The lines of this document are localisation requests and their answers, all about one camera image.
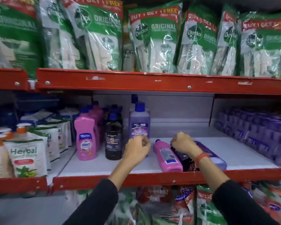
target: red metal shelf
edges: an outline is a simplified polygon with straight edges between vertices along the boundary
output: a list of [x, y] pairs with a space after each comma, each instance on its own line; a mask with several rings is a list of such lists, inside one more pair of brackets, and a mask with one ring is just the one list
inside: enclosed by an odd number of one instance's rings
[[38, 69], [37, 88], [281, 95], [281, 79]]
[[[231, 179], [241, 181], [281, 180], [281, 168], [227, 170], [224, 171]], [[54, 191], [93, 189], [102, 178], [98, 176], [73, 176], [53, 178]], [[191, 185], [206, 183], [201, 172], [174, 172], [154, 174], [129, 174], [123, 187], [138, 187], [151, 185]]]
[[29, 90], [28, 76], [21, 69], [0, 69], [0, 89]]
[[47, 191], [45, 177], [0, 178], [0, 193], [22, 193], [29, 191]]

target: black sleeve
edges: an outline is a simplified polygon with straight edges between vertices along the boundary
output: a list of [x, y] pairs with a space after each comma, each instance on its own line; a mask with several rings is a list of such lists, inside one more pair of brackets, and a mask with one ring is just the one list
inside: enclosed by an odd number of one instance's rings
[[279, 225], [233, 180], [223, 183], [212, 201], [229, 225]]
[[64, 225], [104, 225], [118, 199], [118, 190], [113, 182], [103, 179]]

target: hand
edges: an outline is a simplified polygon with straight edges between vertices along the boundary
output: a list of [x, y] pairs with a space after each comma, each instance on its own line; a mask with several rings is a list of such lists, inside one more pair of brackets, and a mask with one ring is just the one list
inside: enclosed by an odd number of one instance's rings
[[203, 153], [193, 139], [183, 132], [177, 133], [171, 140], [171, 144], [177, 151], [187, 154], [192, 160], [195, 160], [198, 155]]
[[123, 160], [131, 165], [131, 169], [135, 168], [143, 161], [146, 155], [150, 152], [151, 142], [146, 136], [136, 136], [129, 139], [125, 146]]

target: red thread bracelet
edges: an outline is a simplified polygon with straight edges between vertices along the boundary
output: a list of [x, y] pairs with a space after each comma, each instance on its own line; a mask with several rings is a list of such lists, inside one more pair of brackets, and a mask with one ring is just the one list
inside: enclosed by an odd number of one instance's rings
[[199, 161], [203, 158], [203, 157], [209, 157], [209, 155], [205, 152], [202, 152], [200, 155], [198, 155], [195, 159], [195, 165], [198, 165], [199, 164]]

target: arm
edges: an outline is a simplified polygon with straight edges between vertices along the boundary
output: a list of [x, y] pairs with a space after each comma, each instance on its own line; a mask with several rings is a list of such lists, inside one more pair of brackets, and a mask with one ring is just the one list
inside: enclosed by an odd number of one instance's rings
[[[190, 136], [179, 132], [172, 146], [195, 160], [203, 151]], [[228, 224], [278, 225], [236, 182], [228, 178], [208, 157], [197, 164], [213, 193], [212, 201]]]
[[123, 159], [108, 179], [103, 179], [91, 195], [83, 201], [64, 225], [104, 225], [118, 202], [118, 191], [131, 170], [149, 153], [150, 140], [137, 136], [125, 147]]

